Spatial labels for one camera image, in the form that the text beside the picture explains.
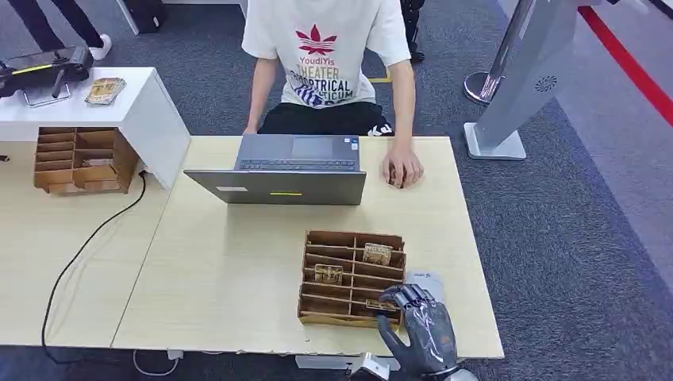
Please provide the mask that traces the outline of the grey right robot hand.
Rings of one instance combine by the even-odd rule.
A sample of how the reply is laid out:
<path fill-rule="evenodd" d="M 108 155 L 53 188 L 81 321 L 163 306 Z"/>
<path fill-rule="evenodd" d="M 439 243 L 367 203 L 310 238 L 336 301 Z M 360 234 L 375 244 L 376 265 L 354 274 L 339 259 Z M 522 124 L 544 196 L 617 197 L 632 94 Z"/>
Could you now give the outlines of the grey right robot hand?
<path fill-rule="evenodd" d="M 448 380 L 458 371 L 454 330 L 446 306 L 416 283 L 388 287 L 380 302 L 392 302 L 400 308 L 409 338 L 405 344 L 389 323 L 377 315 L 379 333 L 408 375 L 421 380 Z"/>

